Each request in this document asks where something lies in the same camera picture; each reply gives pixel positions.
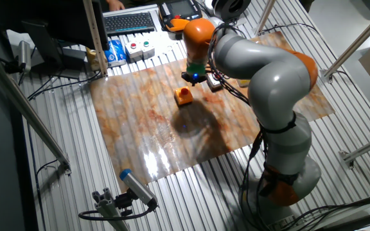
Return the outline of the bare person hand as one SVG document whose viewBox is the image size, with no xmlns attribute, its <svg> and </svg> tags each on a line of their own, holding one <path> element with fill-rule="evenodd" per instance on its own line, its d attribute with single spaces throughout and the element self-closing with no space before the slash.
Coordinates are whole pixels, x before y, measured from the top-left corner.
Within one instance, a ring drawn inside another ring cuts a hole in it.
<svg viewBox="0 0 370 231">
<path fill-rule="evenodd" d="M 110 12 L 125 9 L 125 5 L 120 0 L 107 0 L 107 4 Z"/>
</svg>

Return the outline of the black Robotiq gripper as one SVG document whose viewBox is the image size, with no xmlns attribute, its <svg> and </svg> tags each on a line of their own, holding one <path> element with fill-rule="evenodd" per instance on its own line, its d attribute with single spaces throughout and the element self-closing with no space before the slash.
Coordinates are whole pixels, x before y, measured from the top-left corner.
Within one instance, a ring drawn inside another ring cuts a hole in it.
<svg viewBox="0 0 370 231">
<path fill-rule="evenodd" d="M 195 87 L 199 83 L 202 83 L 207 80 L 206 75 L 199 75 L 197 73 L 194 74 L 188 74 L 187 72 L 182 72 L 181 73 L 181 78 L 188 83 L 189 87 Z"/>
</svg>

